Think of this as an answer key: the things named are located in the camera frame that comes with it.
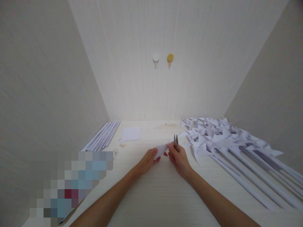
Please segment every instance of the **wooden table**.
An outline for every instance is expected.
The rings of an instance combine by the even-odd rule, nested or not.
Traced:
[[[145,152],[157,145],[171,142],[174,134],[180,134],[186,128],[176,121],[122,121],[110,145],[104,151],[118,149],[114,158],[113,170],[107,171],[92,192],[83,200],[78,209],[64,226],[69,226],[94,201],[116,184]],[[127,127],[141,127],[141,139],[124,142],[124,148],[118,146],[118,139]],[[179,138],[179,143],[187,138]],[[285,202],[282,210],[275,203],[275,212],[271,212],[252,197],[224,169],[208,156],[200,156],[199,165],[190,147],[184,147],[193,169],[210,185],[223,194],[232,203],[252,217],[261,226],[303,225],[302,213],[291,208]],[[181,178],[168,157],[140,178],[121,201],[109,226],[220,226],[204,202],[192,187]]]

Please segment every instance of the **forearm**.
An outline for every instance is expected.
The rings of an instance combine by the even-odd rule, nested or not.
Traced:
[[[118,205],[128,190],[139,178],[135,169],[129,171],[117,184],[101,196],[93,205],[84,211],[71,225],[107,226]]]
[[[259,226],[248,215],[208,184],[194,170],[187,174],[186,181],[198,193],[222,227]]]

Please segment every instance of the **hand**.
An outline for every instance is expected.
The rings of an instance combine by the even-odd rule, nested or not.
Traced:
[[[154,160],[157,153],[158,148],[149,149],[141,161],[134,167],[134,170],[139,175],[139,177],[147,173],[149,169],[156,163],[156,161],[157,163],[160,161],[161,157],[158,157],[156,160]]]
[[[183,177],[185,180],[188,176],[188,174],[193,170],[190,166],[186,152],[182,146],[179,145],[179,152],[174,148],[173,142],[169,143],[168,146],[168,156],[171,162],[174,164],[177,172],[180,174],[181,177]]]

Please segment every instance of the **white paper sheet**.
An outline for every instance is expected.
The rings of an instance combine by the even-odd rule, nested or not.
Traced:
[[[274,156],[278,156],[282,154],[280,151],[272,150],[270,144],[266,141],[263,141],[255,136],[252,136],[249,132],[239,129],[228,123],[227,119],[212,119],[212,118],[189,118],[184,119],[182,126],[186,126],[189,128],[187,131],[183,131],[179,137],[187,137],[189,139],[189,143],[185,143],[188,146],[192,146],[194,150],[194,157],[196,161],[199,163],[199,155],[211,155],[212,158],[215,158],[217,162],[222,166],[224,165],[224,169],[228,172],[232,172],[232,174],[236,175],[238,178],[243,173],[252,183],[254,183],[261,191],[263,191],[269,198],[271,198],[278,206],[283,208],[282,203],[277,198],[277,196],[271,192],[268,192],[266,188],[264,188],[258,181],[256,181],[251,172],[246,168],[249,167],[252,172],[260,177],[266,184],[268,184],[277,194],[279,194],[285,201],[287,201],[292,207],[302,210],[303,205],[300,203],[298,199],[296,199],[292,195],[288,195],[287,193],[280,190],[277,186],[275,186],[267,177],[265,177],[260,171],[258,171],[250,162],[244,159],[241,156],[240,147],[246,148],[252,154],[249,154],[249,157],[256,163],[258,163],[263,168],[266,168],[267,171],[271,171],[275,173],[278,177],[280,177],[284,182],[286,182],[295,192],[299,195],[303,194],[303,191],[297,186],[291,185],[290,181],[284,177],[279,171],[273,169],[267,163],[271,159],[274,163],[277,164],[275,168],[278,170],[284,170],[288,173],[294,180],[296,180],[299,184],[302,183],[303,176],[284,165],[283,163],[279,163]],[[239,163],[232,161],[229,159],[233,157],[228,155],[228,148],[232,150],[232,153],[245,164],[245,166],[240,165]],[[217,154],[216,150],[220,152],[225,158],[223,159],[220,155]],[[260,153],[256,154],[254,150],[259,151],[263,154],[263,157],[260,157]]]
[[[122,133],[121,141],[130,141],[140,139],[140,127],[125,128]]]
[[[157,146],[157,148],[158,148],[158,153],[157,153],[156,157],[154,158],[154,160],[156,160],[158,157],[163,155],[164,152],[168,149],[168,146],[167,146],[167,144],[163,144],[163,145]]]

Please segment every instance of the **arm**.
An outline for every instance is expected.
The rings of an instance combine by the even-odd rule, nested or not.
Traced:
[[[195,189],[222,227],[259,226],[191,168],[183,147],[179,145],[179,152],[176,151],[172,144],[168,144],[168,147],[169,159],[178,173]]]
[[[133,184],[155,164],[157,148],[149,149],[141,161],[117,184],[84,211],[72,224],[76,226],[107,226],[123,197]]]

